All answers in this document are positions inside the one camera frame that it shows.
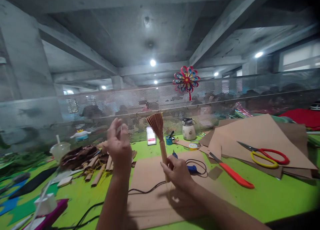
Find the blue glue gun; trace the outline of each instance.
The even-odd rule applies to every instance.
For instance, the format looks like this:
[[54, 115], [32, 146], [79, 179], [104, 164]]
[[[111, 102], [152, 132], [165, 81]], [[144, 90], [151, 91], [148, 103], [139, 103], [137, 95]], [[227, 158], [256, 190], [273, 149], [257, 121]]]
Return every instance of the blue glue gun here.
[[[173, 150], [172, 155], [173, 155], [175, 158], [178, 158], [178, 155], [174, 152], [174, 150]], [[197, 167], [196, 167], [195, 165], [193, 165], [193, 166], [188, 166], [188, 165], [187, 165], [187, 168], [188, 168], [190, 174], [196, 174], [196, 173], [198, 173]]]

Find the smartphone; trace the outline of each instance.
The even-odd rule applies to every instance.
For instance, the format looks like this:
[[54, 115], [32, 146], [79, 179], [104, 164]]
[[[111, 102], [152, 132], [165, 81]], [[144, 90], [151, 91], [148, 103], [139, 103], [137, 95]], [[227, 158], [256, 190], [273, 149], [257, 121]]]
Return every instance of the smartphone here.
[[147, 142], [148, 146], [157, 144], [156, 134], [150, 126], [147, 127]]

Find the table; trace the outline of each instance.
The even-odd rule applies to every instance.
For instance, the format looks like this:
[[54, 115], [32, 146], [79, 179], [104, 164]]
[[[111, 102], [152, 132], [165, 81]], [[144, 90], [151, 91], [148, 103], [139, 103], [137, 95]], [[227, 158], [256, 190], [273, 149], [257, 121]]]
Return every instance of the table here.
[[[137, 156], [135, 161], [142, 158], [150, 158], [160, 156], [159, 143], [153, 146], [147, 146], [146, 141], [136, 142], [132, 145], [132, 150], [136, 150]], [[167, 146], [167, 154], [172, 154], [175, 151], [187, 151], [183, 146], [171, 145]], [[310, 155], [316, 159], [316, 164], [320, 166], [320, 150], [313, 150]], [[208, 171], [213, 169], [217, 164], [211, 164], [203, 154], [205, 163], [208, 166]], [[269, 176], [263, 172], [258, 171], [236, 159], [224, 158], [223, 162], [227, 163], [237, 173], [244, 177], [249, 182], [255, 185], [255, 189], [250, 190], [238, 185], [226, 172], [222, 172], [217, 181], [220, 181], [226, 190], [234, 196], [237, 205], [243, 211], [251, 216], [257, 218], [261, 222], [274, 221], [280, 218], [305, 213], [316, 209], [319, 202], [320, 181], [309, 180], [302, 181], [283, 175], [281, 180]], [[55, 162], [49, 162], [37, 169], [32, 170], [31, 178], [45, 169], [56, 166]], [[130, 180], [132, 179], [134, 169], [131, 171]], [[68, 208], [54, 223], [54, 227], [70, 227], [75, 226], [83, 214], [92, 205], [104, 201], [111, 175], [101, 178], [99, 184], [95, 188], [91, 188], [91, 182], [85, 183], [84, 178], [73, 180], [72, 184], [62, 187], [58, 190], [56, 199], [69, 198]], [[47, 182], [42, 183], [36, 190], [21, 197], [18, 205], [21, 205], [40, 194], [41, 189]], [[6, 185], [9, 181], [6, 180], [0, 183], [0, 188]], [[102, 206], [92, 209], [85, 218], [84, 222], [100, 214]], [[11, 229], [16, 223], [7, 226], [11, 221], [13, 215], [10, 212], [0, 217], [0, 226], [5, 229]], [[81, 230], [95, 229], [98, 220], [94, 220], [88, 225], [81, 228]], [[215, 223], [210, 217], [202, 217], [195, 220], [170, 224], [169, 226], [160, 226], [156, 229], [214, 229]]]

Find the blue felt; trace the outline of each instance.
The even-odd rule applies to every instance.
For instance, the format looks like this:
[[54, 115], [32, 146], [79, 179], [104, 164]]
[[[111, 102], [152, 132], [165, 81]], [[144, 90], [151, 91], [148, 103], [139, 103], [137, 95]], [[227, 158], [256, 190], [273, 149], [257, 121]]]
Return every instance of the blue felt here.
[[[12, 195], [13, 193], [15, 193], [16, 191], [18, 191], [21, 187], [24, 186], [24, 184], [27, 182], [27, 179], [20, 182], [20, 183], [17, 183], [16, 185], [13, 185], [12, 187], [18, 187], [15, 191], [13, 191], [12, 193], [4, 196], [4, 197], [9, 197], [10, 195]], [[4, 207], [3, 210], [0, 212], [0, 216], [2, 216], [3, 214], [11, 211], [12, 209], [14, 209], [16, 206], [17, 206], [17, 203], [18, 203], [18, 200], [19, 200], [19, 197], [16, 197], [16, 198], [13, 198], [13, 199], [10, 199], [10, 200], [7, 200], [5, 201], [4, 203], [2, 203], [0, 205], [0, 207]]]

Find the metal mesh panel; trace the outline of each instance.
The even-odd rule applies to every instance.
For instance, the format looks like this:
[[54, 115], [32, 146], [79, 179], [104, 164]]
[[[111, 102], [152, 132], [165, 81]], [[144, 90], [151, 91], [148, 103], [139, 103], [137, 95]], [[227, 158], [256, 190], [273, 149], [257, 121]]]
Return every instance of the metal mesh panel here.
[[173, 85], [121, 91], [99, 91], [59, 97], [0, 103], [1, 135], [7, 151], [54, 144], [55, 135], [69, 141], [76, 130], [92, 131], [87, 145], [105, 140], [105, 132], [115, 117], [129, 126], [130, 139], [146, 139], [146, 117], [163, 112], [164, 134], [181, 134], [181, 121], [192, 117], [196, 130], [208, 129], [233, 114], [241, 101], [250, 111], [277, 114], [295, 107], [307, 108], [319, 98], [318, 69], [282, 72], [202, 81], [192, 93], [175, 91]]

